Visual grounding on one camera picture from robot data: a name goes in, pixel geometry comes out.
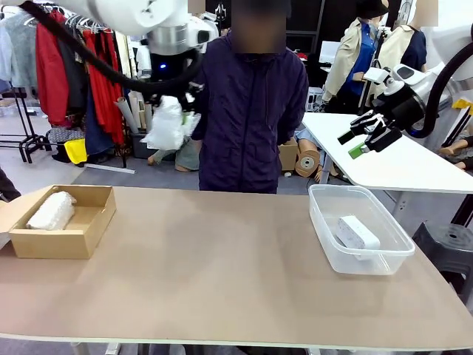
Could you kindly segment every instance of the dark blue jacket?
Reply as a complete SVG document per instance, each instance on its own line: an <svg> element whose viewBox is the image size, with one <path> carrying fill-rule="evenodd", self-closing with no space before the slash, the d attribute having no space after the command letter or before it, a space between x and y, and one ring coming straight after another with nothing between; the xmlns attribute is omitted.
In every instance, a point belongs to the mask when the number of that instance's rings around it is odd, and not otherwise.
<svg viewBox="0 0 473 355"><path fill-rule="evenodd" d="M304 117L308 79L286 49L273 55L234 53L231 33L208 44L196 82L205 89L193 139L203 141L200 189L276 193L278 145Z"/></svg>

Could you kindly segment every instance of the gray plastic stool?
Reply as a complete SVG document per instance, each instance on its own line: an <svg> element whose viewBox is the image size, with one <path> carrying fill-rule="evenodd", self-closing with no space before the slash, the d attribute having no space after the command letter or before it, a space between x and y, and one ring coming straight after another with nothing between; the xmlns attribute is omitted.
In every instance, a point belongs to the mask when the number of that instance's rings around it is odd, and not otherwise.
<svg viewBox="0 0 473 355"><path fill-rule="evenodd" d="M466 304L473 292L473 232L456 224L425 222L412 239Z"/></svg>

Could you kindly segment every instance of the white plastic bag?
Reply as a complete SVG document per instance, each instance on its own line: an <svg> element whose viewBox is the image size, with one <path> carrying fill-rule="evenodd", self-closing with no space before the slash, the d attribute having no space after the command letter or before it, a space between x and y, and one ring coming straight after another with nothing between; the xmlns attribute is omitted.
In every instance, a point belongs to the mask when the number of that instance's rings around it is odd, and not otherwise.
<svg viewBox="0 0 473 355"><path fill-rule="evenodd" d="M199 120L200 115L183 114L177 98L163 96L161 105L154 111L151 132L141 142L147 143L150 149L179 150Z"/></svg>
<svg viewBox="0 0 473 355"><path fill-rule="evenodd" d="M60 231L74 215L73 204L77 201L67 192L56 192L49 196L27 223L29 229Z"/></svg>

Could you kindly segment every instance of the small cardboard box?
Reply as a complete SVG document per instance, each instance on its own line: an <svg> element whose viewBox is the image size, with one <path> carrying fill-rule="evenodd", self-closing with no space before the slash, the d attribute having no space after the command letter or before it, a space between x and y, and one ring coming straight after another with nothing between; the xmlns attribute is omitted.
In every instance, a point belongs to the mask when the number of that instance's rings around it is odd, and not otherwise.
<svg viewBox="0 0 473 355"><path fill-rule="evenodd" d="M291 138L286 144L279 146L279 159L282 164L283 172L293 172L296 168L297 152L299 147L297 146L296 139Z"/></svg>
<svg viewBox="0 0 473 355"><path fill-rule="evenodd" d="M53 193L69 192L75 213L61 231L26 229L28 220ZM116 211L111 186L54 185L0 206L0 233L8 233L17 257L89 259Z"/></svg>

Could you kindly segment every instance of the spool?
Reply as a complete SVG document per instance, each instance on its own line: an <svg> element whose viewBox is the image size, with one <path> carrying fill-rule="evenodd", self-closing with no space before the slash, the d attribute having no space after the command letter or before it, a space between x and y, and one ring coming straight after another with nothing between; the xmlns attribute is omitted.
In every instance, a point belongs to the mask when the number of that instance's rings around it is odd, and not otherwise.
<svg viewBox="0 0 473 355"><path fill-rule="evenodd" d="M302 177L312 176L320 163L320 153L317 146L307 139L299 140L299 152L296 163L296 172Z"/></svg>

